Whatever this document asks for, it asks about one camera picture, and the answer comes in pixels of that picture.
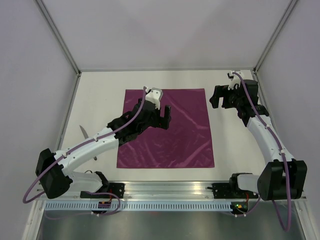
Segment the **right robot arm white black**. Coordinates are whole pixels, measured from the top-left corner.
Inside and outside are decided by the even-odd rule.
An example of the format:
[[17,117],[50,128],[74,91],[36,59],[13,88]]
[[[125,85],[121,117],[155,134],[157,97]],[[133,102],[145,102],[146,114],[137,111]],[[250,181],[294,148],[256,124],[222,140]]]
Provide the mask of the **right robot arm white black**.
[[256,140],[266,166],[260,175],[234,173],[229,179],[228,192],[235,198],[246,191],[259,194],[264,201],[299,199],[307,175],[307,165],[296,160],[275,133],[267,109],[259,104],[259,86],[246,79],[230,85],[217,85],[209,102],[214,109],[235,108],[238,117]]

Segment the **purple cloth napkin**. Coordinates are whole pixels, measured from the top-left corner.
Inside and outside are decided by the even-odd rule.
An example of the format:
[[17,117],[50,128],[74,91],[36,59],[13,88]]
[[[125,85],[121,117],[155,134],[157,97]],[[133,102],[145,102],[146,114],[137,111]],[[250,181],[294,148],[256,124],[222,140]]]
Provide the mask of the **purple cloth napkin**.
[[150,127],[118,148],[119,169],[213,168],[214,151],[205,90],[164,89],[171,107],[167,130]]

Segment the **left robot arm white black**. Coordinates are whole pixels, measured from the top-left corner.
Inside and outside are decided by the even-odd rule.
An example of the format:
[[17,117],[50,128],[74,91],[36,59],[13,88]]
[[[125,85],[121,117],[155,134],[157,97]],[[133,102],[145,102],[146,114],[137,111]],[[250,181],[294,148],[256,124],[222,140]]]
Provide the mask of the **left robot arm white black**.
[[82,164],[94,157],[121,147],[135,140],[149,127],[168,129],[171,107],[166,105],[164,115],[148,100],[139,99],[131,111],[115,118],[93,137],[67,150],[51,152],[45,149],[39,154],[35,174],[48,199],[56,199],[66,193],[92,192],[98,198],[109,193],[109,182],[100,172],[76,172]]

